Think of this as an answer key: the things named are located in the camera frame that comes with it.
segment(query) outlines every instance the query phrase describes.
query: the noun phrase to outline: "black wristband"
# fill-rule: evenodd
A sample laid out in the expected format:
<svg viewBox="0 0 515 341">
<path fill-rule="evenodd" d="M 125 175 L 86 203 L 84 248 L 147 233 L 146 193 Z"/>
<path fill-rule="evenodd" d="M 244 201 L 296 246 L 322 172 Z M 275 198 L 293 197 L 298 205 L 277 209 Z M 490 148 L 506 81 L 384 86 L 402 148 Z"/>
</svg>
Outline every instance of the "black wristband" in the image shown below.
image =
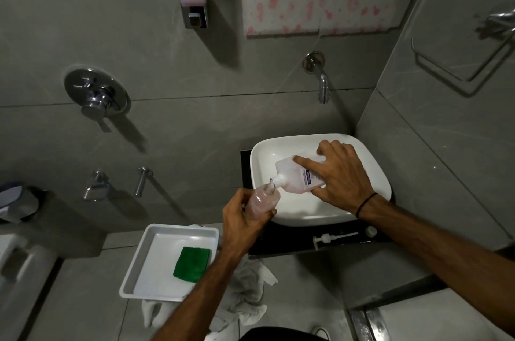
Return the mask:
<svg viewBox="0 0 515 341">
<path fill-rule="evenodd" d="M 364 201 L 364 202 L 362 202 L 362 203 L 361 203 L 361 205 L 359 206 L 359 208 L 358 208 L 358 209 L 357 209 L 357 211 L 356 211 L 356 217 L 358 217 L 359 212 L 361 211 L 361 208 L 363 208 L 363 207 L 365 206 L 365 204 L 366 204 L 366 203 L 368 203 L 368 201 L 369 201 L 372 197 L 374 197 L 375 195 L 377 195 L 377 192 L 372 193 L 370 196 L 368 196 L 368 197 L 365 199 L 365 201 Z"/>
</svg>

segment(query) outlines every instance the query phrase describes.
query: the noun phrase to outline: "pink liquid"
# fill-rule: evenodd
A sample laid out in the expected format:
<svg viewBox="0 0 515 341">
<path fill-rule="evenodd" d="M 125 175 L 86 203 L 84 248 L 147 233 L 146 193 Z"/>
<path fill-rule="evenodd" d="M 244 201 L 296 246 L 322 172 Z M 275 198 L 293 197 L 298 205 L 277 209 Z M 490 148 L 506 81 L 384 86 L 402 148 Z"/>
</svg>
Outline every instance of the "pink liquid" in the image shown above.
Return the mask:
<svg viewBox="0 0 515 341">
<path fill-rule="evenodd" d="M 259 219 L 265 212 L 275 208 L 280 199 L 281 194 L 275 190 L 273 183 L 261 185 L 250 196 L 245 214 L 251 219 Z"/>
</svg>

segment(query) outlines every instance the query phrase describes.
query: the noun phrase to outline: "black countertop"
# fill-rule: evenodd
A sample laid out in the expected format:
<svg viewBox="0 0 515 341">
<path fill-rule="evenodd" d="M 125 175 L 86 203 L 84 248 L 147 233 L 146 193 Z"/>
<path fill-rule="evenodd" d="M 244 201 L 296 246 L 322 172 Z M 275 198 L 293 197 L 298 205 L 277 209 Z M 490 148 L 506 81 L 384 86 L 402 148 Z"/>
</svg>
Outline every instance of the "black countertop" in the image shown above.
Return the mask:
<svg viewBox="0 0 515 341">
<path fill-rule="evenodd" d="M 250 176 L 250 150 L 241 152 L 241 173 L 244 188 L 252 188 Z M 390 240 L 385 234 L 376 229 L 369 229 L 376 234 L 373 237 L 367 235 L 367 228 L 370 225 L 361 220 L 346 221 L 324 226 L 288 227 L 271 221 L 268 223 L 259 238 L 249 250 L 250 258 L 273 257 L 303 251 L 314 251 L 313 237 L 321 237 L 323 234 L 345 235 L 356 233 L 351 236 L 338 238 L 325 244 L 318 242 L 318 249 L 324 250 L 329 247 L 342 246 L 347 244 L 363 244 L 367 242 Z"/>
</svg>

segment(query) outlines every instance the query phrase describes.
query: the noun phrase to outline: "bathroom floor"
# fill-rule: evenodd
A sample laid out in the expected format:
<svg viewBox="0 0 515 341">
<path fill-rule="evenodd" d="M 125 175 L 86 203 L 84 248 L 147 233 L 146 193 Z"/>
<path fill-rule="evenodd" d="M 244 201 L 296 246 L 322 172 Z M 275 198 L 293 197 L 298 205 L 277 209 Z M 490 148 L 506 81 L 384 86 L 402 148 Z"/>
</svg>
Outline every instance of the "bathroom floor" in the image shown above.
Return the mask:
<svg viewBox="0 0 515 341">
<path fill-rule="evenodd" d="M 109 234 L 98 257 L 64 261 L 27 340 L 150 340 L 153 330 L 143 326 L 141 300 L 119 297 L 119 287 L 142 234 Z M 262 261 L 279 280 L 274 286 L 265 284 L 262 303 L 268 308 L 263 318 L 249 327 L 234 323 L 206 340 L 235 341 L 258 326 L 309 332 L 316 325 L 325 327 L 332 340 L 352 340 L 325 253 Z"/>
</svg>

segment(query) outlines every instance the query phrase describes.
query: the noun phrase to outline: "white cloth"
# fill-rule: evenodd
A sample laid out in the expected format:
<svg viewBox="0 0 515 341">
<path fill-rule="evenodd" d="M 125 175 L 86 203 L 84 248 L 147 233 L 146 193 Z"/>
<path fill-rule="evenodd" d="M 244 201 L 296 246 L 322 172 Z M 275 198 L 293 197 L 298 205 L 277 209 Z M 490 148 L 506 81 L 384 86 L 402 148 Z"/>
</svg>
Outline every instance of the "white cloth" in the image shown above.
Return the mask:
<svg viewBox="0 0 515 341">
<path fill-rule="evenodd" d="M 264 282 L 277 283 L 274 274 L 259 260 L 249 260 L 246 255 L 234 271 L 222 301 L 209 325 L 210 331 L 219 332 L 236 319 L 242 325 L 254 325 L 266 312 L 266 305 L 258 304 L 263 295 Z M 145 328 L 159 329 L 164 325 L 179 302 L 143 300 L 143 323 Z"/>
</svg>

